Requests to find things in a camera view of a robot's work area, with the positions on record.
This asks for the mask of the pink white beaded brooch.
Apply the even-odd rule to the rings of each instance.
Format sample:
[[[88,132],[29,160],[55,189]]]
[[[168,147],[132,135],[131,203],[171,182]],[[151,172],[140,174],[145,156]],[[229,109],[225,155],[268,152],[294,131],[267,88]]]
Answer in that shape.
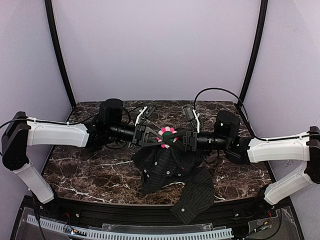
[[[175,143],[178,139],[178,137],[172,137],[174,134],[178,132],[177,130],[175,130],[173,127],[170,127],[170,126],[162,127],[157,133],[162,137],[168,137],[168,141],[171,143]],[[163,142],[163,140],[160,139],[158,136],[156,137],[156,139],[159,143]],[[163,143],[160,145],[162,149],[169,149],[171,146],[172,144],[170,145],[168,143]]]

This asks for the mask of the black pinstriped garment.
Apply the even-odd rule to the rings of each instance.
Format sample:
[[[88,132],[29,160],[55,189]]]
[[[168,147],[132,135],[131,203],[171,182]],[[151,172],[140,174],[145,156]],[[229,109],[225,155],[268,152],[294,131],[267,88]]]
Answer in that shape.
[[[170,208],[183,224],[189,224],[214,204],[214,182],[207,168],[201,167],[201,151],[149,146],[134,153],[131,160],[141,171],[141,191],[144,194],[155,193],[170,183],[185,183],[178,202]]]

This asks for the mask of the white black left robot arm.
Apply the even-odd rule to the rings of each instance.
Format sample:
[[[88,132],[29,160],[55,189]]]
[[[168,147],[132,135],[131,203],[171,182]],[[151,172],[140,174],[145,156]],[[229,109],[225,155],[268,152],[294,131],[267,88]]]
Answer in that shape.
[[[37,145],[74,146],[97,148],[106,145],[110,138],[141,147],[177,146],[178,132],[172,127],[154,131],[140,123],[148,113],[145,106],[133,125],[123,122],[123,115],[130,113],[122,100],[110,98],[99,105],[98,114],[89,122],[56,122],[40,120],[17,112],[6,122],[1,138],[2,163],[14,172],[42,204],[54,200],[55,193],[27,156],[27,147]]]

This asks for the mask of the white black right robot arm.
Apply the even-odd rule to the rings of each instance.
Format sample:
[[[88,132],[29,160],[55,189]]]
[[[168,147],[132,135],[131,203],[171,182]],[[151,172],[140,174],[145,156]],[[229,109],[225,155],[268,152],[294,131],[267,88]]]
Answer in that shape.
[[[268,207],[304,187],[320,182],[320,129],[278,138],[240,137],[240,119],[232,112],[221,110],[216,116],[214,132],[197,129],[174,130],[161,128],[157,141],[164,147],[175,146],[183,151],[222,150],[225,157],[238,165],[249,165],[266,161],[301,161],[301,165],[280,180],[262,187],[257,196],[259,205]]]

